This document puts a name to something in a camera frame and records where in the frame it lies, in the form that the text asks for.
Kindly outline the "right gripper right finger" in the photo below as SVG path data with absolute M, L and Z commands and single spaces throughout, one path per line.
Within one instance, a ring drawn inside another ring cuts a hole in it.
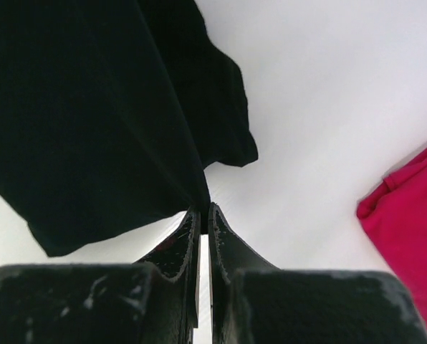
M 216 204 L 208 243 L 215 343 L 427 343 L 411 296 L 391 274 L 280 269 Z

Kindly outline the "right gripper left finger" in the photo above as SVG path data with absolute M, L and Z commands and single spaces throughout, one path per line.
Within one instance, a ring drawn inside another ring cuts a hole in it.
M 201 217 L 130 264 L 0 267 L 0 343 L 191 343 Z

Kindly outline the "black t shirt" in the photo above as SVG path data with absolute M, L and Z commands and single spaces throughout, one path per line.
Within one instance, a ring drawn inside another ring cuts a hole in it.
M 211 203 L 258 158 L 194 1 L 0 1 L 0 196 L 49 257 Z

